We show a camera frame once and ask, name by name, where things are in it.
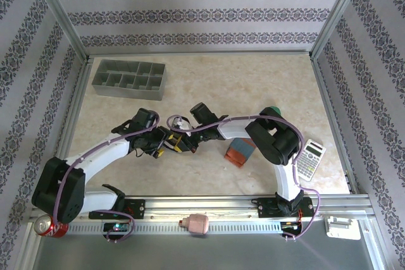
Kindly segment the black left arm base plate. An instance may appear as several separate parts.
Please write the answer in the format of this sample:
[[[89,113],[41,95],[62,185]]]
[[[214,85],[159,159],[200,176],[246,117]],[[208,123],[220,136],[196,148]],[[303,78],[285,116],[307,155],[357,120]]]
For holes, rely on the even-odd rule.
[[[89,213],[89,219],[126,220],[127,215],[131,215],[134,219],[143,219],[145,203],[143,199],[125,199],[114,213],[92,211]]]

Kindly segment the aluminium back rail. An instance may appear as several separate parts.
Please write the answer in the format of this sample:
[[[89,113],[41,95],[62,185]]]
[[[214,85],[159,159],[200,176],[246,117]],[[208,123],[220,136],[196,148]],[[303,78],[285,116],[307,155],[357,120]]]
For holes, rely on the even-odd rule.
[[[305,50],[292,51],[215,51],[215,52],[152,52],[152,53],[111,53],[111,54],[91,54],[89,59],[112,58],[112,57],[143,57],[143,56],[216,56],[216,55],[306,55],[310,52]]]

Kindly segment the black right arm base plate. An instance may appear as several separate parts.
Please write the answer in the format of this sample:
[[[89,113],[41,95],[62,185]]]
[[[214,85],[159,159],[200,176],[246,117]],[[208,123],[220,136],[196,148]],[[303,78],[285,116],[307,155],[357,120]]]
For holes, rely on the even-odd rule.
[[[260,197],[252,199],[251,203],[257,207],[259,218],[294,218],[299,216],[299,211],[304,217],[311,217],[315,213],[313,202],[309,197],[292,202],[277,197]]]

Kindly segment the blue orange sock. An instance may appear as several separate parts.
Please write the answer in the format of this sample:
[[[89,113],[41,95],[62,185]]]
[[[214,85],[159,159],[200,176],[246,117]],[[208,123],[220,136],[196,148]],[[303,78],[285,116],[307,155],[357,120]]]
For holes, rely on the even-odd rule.
[[[245,127],[250,122],[251,120],[237,120],[219,126],[221,136],[225,139],[232,139],[225,158],[238,168],[243,167],[257,147],[245,131]]]

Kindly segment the white plastic bracket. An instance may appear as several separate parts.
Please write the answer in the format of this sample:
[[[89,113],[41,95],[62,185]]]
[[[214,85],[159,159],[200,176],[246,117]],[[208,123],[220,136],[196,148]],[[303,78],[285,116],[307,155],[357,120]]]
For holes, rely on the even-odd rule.
[[[352,224],[352,219],[329,216],[325,219],[327,236],[331,238],[349,239],[351,237]]]

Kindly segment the aluminium front rail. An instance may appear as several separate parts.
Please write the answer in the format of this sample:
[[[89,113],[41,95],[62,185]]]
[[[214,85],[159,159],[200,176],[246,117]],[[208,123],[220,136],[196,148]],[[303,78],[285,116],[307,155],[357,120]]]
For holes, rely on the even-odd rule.
[[[126,199],[143,199],[145,203],[144,221],[152,219],[178,220],[190,214],[205,214],[210,219],[247,219],[259,218],[258,209],[251,203],[252,199],[260,197],[275,197],[274,195],[209,195],[209,196],[128,196]],[[300,216],[305,221],[312,217],[325,218],[328,216],[366,219],[374,218],[375,211],[367,195],[327,194],[318,199],[315,195],[305,195],[313,202],[315,213],[304,217],[299,211],[298,217],[289,218],[259,218],[295,220]]]

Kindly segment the grey compartment tray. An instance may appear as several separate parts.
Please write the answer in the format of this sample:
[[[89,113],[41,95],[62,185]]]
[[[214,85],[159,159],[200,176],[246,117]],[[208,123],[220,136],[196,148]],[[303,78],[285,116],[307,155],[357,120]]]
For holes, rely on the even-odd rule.
[[[92,86],[102,96],[160,101],[166,80],[163,63],[103,59]]]

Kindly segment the pink plastic bottle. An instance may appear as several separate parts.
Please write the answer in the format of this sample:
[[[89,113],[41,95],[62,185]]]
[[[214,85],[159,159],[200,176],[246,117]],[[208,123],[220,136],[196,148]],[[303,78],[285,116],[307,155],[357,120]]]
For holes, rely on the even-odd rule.
[[[191,214],[178,222],[180,227],[186,228],[189,233],[205,235],[209,228],[209,218],[203,214]]]

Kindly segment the white grey calculator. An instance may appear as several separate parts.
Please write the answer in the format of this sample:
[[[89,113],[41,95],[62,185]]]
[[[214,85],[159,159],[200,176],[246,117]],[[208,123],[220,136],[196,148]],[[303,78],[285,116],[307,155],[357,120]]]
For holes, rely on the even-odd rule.
[[[296,168],[298,177],[304,181],[311,181],[326,152],[326,148],[308,139],[301,155],[298,157]]]

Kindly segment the grey metal panel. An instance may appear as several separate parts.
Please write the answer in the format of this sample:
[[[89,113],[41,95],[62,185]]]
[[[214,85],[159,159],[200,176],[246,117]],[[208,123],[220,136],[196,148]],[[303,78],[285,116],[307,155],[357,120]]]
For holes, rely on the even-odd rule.
[[[33,270],[387,270],[365,236],[330,238],[317,222],[297,241],[277,234],[43,238]]]

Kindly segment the red soda can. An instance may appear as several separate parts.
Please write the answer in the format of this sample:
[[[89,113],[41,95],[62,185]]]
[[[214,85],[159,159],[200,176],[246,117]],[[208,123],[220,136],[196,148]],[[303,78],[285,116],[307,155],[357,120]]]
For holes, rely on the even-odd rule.
[[[68,227],[68,224],[56,224],[53,217],[48,214],[38,217],[34,223],[34,231],[43,237],[61,238],[66,235]]]

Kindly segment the aluminium side rail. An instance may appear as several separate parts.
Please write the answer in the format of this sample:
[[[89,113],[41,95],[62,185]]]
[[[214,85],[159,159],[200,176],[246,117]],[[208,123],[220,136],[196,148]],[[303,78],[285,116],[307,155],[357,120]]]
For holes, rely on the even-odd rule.
[[[43,165],[52,157],[63,159],[70,155],[89,73],[86,61],[81,63],[77,57],[63,61],[49,104],[50,134]]]
[[[356,178],[354,176],[352,166],[350,164],[349,157],[347,155],[346,148],[345,148],[343,139],[340,134],[339,124],[338,124],[338,121],[336,120],[335,113],[333,111],[333,104],[331,103],[331,100],[329,98],[327,86],[325,85],[325,82],[323,81],[323,76],[322,76],[321,70],[318,66],[318,63],[313,58],[310,58],[310,60],[311,60],[313,72],[315,74],[315,78],[316,78],[316,81],[318,84],[320,95],[321,95],[321,98],[323,101],[325,112],[327,114],[328,122],[330,124],[331,132],[332,132],[335,146],[337,149],[337,153],[339,155],[339,159],[340,159],[340,162],[342,165],[344,176],[346,178],[347,184],[349,185],[348,186],[349,191],[351,194],[360,194],[361,191],[358,188]]]

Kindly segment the black beige striped sock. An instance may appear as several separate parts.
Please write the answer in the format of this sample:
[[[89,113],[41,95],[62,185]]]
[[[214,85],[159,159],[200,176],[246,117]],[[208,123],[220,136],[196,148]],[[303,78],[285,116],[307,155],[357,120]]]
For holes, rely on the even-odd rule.
[[[173,138],[171,140],[167,140],[166,143],[175,152],[182,153],[180,151],[180,149],[178,148],[178,143],[181,140],[189,141],[191,133],[190,132],[185,132],[184,130],[177,130],[177,129],[172,130],[172,132],[173,132]]]

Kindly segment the aluminium frame post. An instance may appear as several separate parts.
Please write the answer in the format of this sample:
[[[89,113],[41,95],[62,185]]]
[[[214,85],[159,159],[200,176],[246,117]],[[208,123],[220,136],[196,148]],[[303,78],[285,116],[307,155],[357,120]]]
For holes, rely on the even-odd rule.
[[[82,62],[86,62],[89,58],[89,54],[86,51],[84,44],[82,43],[73,23],[69,19],[67,12],[65,11],[60,0],[46,0],[49,8],[51,9],[54,17],[61,26],[64,34],[67,36],[74,51],[79,56]]]
[[[343,15],[343,13],[346,10],[349,3],[350,3],[350,0],[336,0],[313,47],[309,51],[309,57],[310,57],[311,61],[315,61],[315,59],[319,57],[320,53],[322,52],[323,48],[325,47],[325,44],[327,43],[327,40],[332,35],[332,32],[333,32],[336,24],[339,22],[341,16]]]

